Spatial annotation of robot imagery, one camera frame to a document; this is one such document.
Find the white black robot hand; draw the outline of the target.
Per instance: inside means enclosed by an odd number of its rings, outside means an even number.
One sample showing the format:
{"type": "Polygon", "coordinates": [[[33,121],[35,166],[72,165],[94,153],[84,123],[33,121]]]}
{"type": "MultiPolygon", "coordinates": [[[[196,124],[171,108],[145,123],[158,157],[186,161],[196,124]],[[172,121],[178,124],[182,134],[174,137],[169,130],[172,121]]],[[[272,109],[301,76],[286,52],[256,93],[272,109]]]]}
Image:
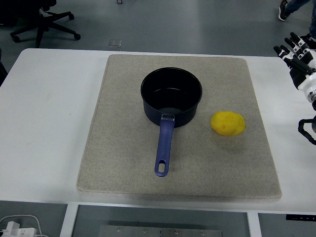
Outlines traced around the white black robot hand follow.
{"type": "Polygon", "coordinates": [[[309,36],[300,37],[294,32],[284,39],[287,46],[274,46],[274,51],[287,67],[297,90],[309,102],[316,100],[316,41],[309,36]]]}

